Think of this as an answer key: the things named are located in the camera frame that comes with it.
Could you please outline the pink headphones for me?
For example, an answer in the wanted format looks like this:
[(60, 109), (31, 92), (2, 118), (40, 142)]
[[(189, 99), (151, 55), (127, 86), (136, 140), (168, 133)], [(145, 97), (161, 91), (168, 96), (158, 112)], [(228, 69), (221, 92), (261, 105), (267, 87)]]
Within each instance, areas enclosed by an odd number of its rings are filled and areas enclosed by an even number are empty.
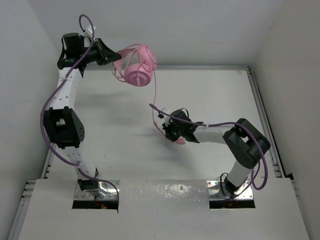
[(135, 87), (147, 86), (157, 69), (157, 59), (145, 44), (132, 44), (117, 52), (121, 59), (113, 62), (113, 76)]

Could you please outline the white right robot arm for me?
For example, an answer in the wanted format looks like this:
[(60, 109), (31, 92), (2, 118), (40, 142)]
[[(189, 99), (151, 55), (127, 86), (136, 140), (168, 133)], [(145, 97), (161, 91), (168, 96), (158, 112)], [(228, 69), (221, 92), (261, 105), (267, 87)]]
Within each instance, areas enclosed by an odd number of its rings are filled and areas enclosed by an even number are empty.
[(240, 118), (232, 123), (231, 129), (205, 125), (203, 122), (191, 122), (189, 112), (182, 109), (169, 112), (166, 108), (158, 113), (163, 120), (162, 129), (166, 139), (184, 144), (215, 143), (228, 146), (235, 157), (231, 171), (226, 175), (220, 187), (225, 196), (235, 196), (238, 189), (251, 175), (256, 166), (263, 162), (266, 168), (265, 154), (270, 149), (269, 140), (247, 119)]

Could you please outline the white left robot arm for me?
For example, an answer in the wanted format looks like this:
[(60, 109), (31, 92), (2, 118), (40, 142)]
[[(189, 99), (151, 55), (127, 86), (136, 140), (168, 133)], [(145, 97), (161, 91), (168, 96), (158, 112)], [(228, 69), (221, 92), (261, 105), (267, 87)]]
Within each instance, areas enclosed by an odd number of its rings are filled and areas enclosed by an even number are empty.
[(41, 131), (48, 143), (67, 155), (54, 154), (73, 166), (77, 183), (83, 192), (94, 194), (102, 189), (98, 182), (98, 169), (83, 154), (81, 143), (85, 139), (85, 127), (75, 112), (77, 88), (90, 63), (105, 66), (121, 59), (120, 54), (107, 47), (100, 38), (91, 39), (85, 46), (85, 37), (78, 33), (66, 33), (61, 38), (62, 51), (57, 61), (59, 80), (57, 89), (41, 111)]

